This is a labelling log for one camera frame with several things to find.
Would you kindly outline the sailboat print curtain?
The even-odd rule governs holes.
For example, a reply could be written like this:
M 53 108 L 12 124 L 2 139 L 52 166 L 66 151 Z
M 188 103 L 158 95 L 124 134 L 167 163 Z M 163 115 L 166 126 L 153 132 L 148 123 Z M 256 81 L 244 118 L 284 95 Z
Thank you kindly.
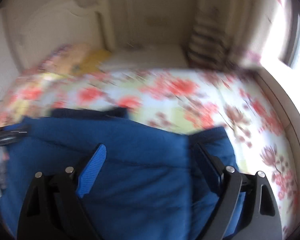
M 198 0 L 188 57 L 218 71 L 254 69 L 285 57 L 292 0 Z

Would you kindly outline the blue puffer jacket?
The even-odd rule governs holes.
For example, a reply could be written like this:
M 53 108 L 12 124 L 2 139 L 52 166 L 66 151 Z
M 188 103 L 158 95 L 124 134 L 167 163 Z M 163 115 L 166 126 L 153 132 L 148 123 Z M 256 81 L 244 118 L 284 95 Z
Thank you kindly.
M 82 203 L 105 239 L 195 239 L 218 196 L 194 159 L 194 145 L 201 142 L 223 164 L 236 166 L 222 127 L 183 135 L 116 117 L 25 118 L 22 124 L 30 132 L 8 147 L 7 189 L 0 200 L 13 234 L 34 174 L 74 167 L 98 144 L 106 147 L 106 160 Z

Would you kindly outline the yellow pillow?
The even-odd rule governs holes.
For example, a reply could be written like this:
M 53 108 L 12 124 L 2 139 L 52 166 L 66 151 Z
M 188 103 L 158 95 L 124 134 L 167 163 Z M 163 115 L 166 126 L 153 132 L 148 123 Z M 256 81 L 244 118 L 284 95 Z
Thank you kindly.
M 99 66 L 111 57 L 111 52 L 108 50 L 95 50 L 86 56 L 79 65 L 79 74 L 87 74 L 96 72 Z

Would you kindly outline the floral bed quilt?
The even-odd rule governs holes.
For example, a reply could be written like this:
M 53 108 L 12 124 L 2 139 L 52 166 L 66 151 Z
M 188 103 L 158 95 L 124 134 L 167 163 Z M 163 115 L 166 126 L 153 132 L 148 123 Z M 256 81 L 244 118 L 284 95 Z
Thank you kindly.
M 0 103 L 0 127 L 54 108 L 126 107 L 133 120 L 177 133 L 223 126 L 242 172 L 265 172 L 287 237 L 296 223 L 297 178 L 286 118 L 248 76 L 204 70 L 119 70 L 80 77 L 43 73 L 16 79 Z

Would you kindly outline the window frame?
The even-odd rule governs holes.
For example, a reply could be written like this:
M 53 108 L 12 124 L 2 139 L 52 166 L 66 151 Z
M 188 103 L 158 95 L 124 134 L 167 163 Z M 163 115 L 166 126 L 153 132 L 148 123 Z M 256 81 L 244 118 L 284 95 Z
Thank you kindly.
M 293 68 L 300 40 L 300 0 L 290 0 L 291 17 L 289 24 L 289 35 L 285 46 L 282 62 Z

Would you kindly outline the white wooden headboard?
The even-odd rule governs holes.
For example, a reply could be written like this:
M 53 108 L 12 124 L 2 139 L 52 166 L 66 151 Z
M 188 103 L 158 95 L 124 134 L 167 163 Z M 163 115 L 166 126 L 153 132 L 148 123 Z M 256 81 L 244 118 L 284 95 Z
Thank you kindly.
M 65 44 L 86 43 L 93 49 L 115 51 L 117 42 L 109 0 L 82 7 L 78 0 L 50 0 L 8 33 L 14 57 L 21 69 L 29 69 L 53 49 Z

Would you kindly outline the embroidered floral pillow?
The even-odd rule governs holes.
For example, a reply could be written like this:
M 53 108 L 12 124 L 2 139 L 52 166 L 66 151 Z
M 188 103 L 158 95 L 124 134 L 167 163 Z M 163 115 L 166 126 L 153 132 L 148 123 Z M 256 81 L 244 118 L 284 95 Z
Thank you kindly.
M 38 68 L 42 71 L 46 72 L 55 72 L 57 69 L 57 61 L 61 59 L 72 45 L 70 44 L 63 44 L 57 49 L 53 50 L 41 63 L 38 65 Z

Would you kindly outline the white nightstand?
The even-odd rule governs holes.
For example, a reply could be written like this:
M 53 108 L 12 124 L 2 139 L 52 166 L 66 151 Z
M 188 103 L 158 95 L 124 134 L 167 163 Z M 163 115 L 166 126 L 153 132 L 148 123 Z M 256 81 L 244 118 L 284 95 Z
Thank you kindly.
M 122 49 L 102 62 L 101 70 L 187 68 L 188 62 L 179 45 L 149 45 Z

